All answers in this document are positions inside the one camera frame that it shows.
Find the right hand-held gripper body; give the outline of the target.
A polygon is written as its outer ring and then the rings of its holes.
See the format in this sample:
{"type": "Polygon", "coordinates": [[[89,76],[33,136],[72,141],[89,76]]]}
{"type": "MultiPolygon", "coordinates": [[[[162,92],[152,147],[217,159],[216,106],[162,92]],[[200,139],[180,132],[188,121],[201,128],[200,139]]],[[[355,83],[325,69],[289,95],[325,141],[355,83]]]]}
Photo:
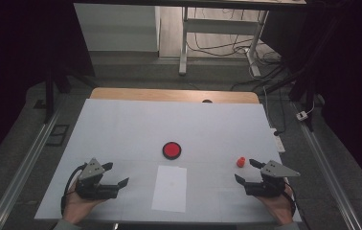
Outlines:
{"type": "Polygon", "coordinates": [[[270,160],[260,170],[262,182],[248,182],[244,186],[245,192],[249,196],[276,197],[285,190],[285,178],[300,176],[296,172],[281,163],[270,160]]]}

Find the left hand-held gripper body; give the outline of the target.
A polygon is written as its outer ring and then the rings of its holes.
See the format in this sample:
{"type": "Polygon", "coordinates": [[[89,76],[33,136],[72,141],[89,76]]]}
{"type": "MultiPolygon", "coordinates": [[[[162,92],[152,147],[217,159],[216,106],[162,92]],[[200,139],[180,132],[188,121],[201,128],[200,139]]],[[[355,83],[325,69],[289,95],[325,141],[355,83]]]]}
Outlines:
{"type": "Polygon", "coordinates": [[[116,198],[119,192],[117,185],[102,185],[101,179],[106,170],[96,158],[92,158],[80,173],[76,182],[76,193],[83,199],[105,200],[116,198]]]}

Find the round red ink pad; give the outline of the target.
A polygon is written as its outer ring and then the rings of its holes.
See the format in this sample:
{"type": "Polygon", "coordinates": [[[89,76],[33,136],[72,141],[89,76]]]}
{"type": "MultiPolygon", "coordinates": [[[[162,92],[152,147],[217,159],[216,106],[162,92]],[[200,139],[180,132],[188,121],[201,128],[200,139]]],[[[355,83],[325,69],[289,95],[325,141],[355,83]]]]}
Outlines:
{"type": "Polygon", "coordinates": [[[177,159],[181,155],[181,152],[181,146],[176,142],[167,142],[162,148],[164,157],[169,160],[177,159]]]}

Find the person's right hand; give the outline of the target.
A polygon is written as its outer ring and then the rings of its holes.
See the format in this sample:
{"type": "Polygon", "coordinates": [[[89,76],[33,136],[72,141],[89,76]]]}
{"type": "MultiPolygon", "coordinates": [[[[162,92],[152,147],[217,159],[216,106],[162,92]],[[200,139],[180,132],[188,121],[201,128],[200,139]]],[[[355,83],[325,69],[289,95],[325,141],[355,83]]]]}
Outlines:
{"type": "Polygon", "coordinates": [[[258,196],[258,200],[265,206],[268,213],[274,218],[280,227],[294,223],[291,203],[284,195],[276,197],[258,196]]]}

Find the person's left hand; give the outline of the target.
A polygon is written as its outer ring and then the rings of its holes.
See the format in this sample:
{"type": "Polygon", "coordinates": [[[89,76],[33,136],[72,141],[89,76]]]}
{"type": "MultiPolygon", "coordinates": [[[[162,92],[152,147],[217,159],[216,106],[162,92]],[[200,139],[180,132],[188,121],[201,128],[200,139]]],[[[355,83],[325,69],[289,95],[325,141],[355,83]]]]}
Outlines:
{"type": "Polygon", "coordinates": [[[71,188],[66,195],[66,204],[62,218],[71,224],[80,223],[102,200],[82,199],[76,191],[71,188]]]}

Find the white power strip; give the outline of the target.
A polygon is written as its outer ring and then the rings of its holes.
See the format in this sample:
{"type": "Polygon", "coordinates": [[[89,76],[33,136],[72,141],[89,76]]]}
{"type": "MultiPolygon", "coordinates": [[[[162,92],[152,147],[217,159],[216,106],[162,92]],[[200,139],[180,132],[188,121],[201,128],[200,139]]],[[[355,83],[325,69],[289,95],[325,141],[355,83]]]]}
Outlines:
{"type": "Polygon", "coordinates": [[[283,142],[282,139],[279,136],[278,131],[275,128],[271,129],[271,132],[275,138],[275,143],[276,143],[276,148],[278,150],[279,153],[284,153],[285,152],[285,148],[283,146],[283,142]]]}

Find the white paper sheet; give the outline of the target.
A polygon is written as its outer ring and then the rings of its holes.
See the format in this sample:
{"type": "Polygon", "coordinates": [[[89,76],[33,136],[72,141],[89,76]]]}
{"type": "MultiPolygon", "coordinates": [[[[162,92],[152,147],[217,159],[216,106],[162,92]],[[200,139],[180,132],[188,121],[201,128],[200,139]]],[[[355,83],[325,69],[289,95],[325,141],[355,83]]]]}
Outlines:
{"type": "Polygon", "coordinates": [[[187,170],[159,166],[152,198],[152,210],[186,212],[187,170]]]}

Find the black floor socket plate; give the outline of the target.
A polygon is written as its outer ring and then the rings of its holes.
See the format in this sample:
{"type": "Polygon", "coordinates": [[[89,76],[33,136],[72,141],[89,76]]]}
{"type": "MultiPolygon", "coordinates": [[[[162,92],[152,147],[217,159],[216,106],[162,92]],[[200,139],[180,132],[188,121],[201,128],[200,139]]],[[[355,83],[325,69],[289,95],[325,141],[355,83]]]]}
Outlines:
{"type": "Polygon", "coordinates": [[[69,130],[69,125],[54,125],[46,142],[50,147],[61,147],[69,130]]]}

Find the black metal stand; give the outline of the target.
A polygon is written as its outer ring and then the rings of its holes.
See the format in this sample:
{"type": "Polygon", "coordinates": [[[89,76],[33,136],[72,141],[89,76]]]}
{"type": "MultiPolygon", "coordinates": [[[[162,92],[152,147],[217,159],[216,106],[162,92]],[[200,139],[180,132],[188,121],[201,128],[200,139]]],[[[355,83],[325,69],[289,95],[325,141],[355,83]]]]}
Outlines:
{"type": "Polygon", "coordinates": [[[277,89],[295,82],[288,97],[291,102],[298,102],[302,96],[305,96],[305,114],[307,117],[302,120],[302,123],[308,128],[309,131],[313,131],[312,125],[312,112],[314,109],[314,94],[315,94],[315,68],[320,56],[320,51],[315,48],[306,60],[306,63],[301,70],[295,72],[290,77],[282,80],[265,89],[264,94],[271,93],[277,89]]]}
{"type": "Polygon", "coordinates": [[[55,92],[54,87],[57,88],[59,93],[68,94],[71,92],[72,85],[69,82],[69,77],[74,77],[92,89],[98,85],[90,80],[95,76],[95,71],[92,65],[86,67],[84,70],[76,70],[74,67],[69,67],[66,64],[55,64],[52,66],[45,77],[45,90],[46,90],[46,117],[45,124],[48,124],[52,116],[55,114],[55,92]]]}

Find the dark curtain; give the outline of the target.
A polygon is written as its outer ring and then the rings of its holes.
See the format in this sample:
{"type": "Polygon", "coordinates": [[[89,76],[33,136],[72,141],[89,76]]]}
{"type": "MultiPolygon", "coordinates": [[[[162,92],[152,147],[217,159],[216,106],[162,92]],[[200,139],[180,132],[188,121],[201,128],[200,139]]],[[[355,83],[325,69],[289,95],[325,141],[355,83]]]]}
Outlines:
{"type": "Polygon", "coordinates": [[[307,7],[271,11],[263,41],[302,69],[318,48],[315,93],[322,116],[362,170],[362,0],[307,0],[307,7]]]}
{"type": "Polygon", "coordinates": [[[25,104],[28,89],[52,76],[93,76],[75,0],[0,0],[0,144],[25,104]]]}

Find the white cabinet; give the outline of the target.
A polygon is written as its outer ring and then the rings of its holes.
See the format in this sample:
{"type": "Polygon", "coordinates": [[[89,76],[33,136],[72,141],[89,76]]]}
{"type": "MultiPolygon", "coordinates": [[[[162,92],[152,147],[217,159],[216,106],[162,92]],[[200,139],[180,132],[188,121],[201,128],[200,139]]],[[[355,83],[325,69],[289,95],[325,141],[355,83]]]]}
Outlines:
{"type": "Polygon", "coordinates": [[[159,7],[80,3],[74,7],[89,51],[159,51],[159,7]]]}

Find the metal floor rail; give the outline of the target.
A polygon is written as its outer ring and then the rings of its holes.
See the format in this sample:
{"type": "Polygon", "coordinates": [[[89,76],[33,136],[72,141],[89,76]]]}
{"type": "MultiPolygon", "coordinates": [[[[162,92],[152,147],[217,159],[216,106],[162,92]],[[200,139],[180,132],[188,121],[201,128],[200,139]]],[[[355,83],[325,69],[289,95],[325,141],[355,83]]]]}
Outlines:
{"type": "Polygon", "coordinates": [[[27,182],[32,169],[42,152],[45,143],[60,115],[61,107],[58,106],[50,116],[48,122],[41,126],[40,131],[36,134],[33,143],[27,151],[22,163],[17,172],[11,179],[6,191],[0,199],[0,230],[4,227],[12,207],[20,196],[25,183],[27,182]]]}
{"type": "Polygon", "coordinates": [[[337,176],[333,165],[329,162],[327,148],[324,146],[322,137],[317,129],[310,128],[305,120],[298,119],[300,111],[294,103],[290,103],[295,123],[299,126],[305,140],[312,152],[316,164],[318,165],[323,178],[325,179],[329,193],[331,194],[335,207],[339,211],[342,220],[345,222],[348,230],[362,230],[362,222],[351,204],[351,200],[343,188],[339,177],[337,176]]]}

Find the white desk frame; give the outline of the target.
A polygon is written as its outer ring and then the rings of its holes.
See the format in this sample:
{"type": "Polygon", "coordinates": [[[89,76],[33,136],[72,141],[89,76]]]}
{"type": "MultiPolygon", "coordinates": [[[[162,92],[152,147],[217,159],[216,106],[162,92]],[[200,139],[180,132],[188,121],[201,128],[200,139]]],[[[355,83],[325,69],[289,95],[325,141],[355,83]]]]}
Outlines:
{"type": "Polygon", "coordinates": [[[187,72],[187,35],[188,33],[216,34],[216,35],[251,35],[253,37],[246,57],[254,77],[260,76],[260,70],[255,60],[255,52],[260,35],[265,24],[268,11],[260,11],[257,21],[231,21],[218,19],[189,18],[189,9],[183,10],[182,43],[179,62],[179,75],[185,76],[187,72]]]}

